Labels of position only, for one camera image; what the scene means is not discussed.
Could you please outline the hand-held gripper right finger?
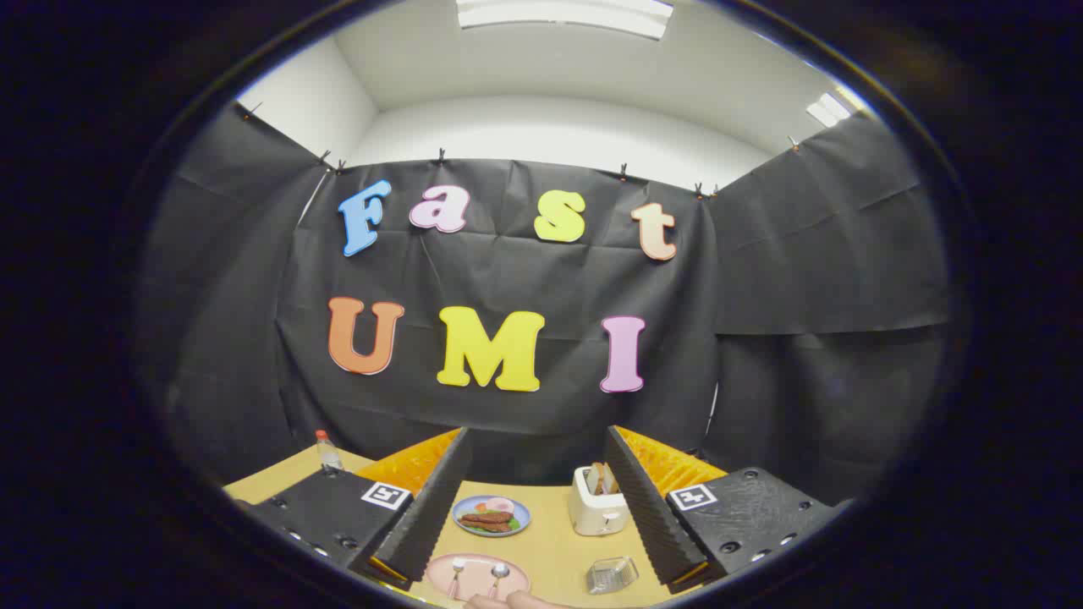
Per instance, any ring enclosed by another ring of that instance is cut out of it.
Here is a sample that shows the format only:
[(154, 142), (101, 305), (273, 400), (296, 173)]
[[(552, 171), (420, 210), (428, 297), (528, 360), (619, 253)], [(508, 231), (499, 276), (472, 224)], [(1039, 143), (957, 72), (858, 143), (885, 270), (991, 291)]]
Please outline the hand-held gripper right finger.
[(781, 555), (851, 503), (820, 502), (765, 468), (726, 472), (619, 425), (606, 429), (604, 458), (654, 574), (671, 593)]

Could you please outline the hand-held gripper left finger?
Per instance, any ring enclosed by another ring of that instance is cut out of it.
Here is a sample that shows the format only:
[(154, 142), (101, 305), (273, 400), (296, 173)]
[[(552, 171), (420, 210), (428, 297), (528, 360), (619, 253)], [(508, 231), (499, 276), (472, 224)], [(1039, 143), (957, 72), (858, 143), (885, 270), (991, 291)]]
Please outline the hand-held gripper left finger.
[(473, 456), (460, 427), (355, 472), (329, 466), (244, 510), (322, 562), (399, 589), (421, 581)]

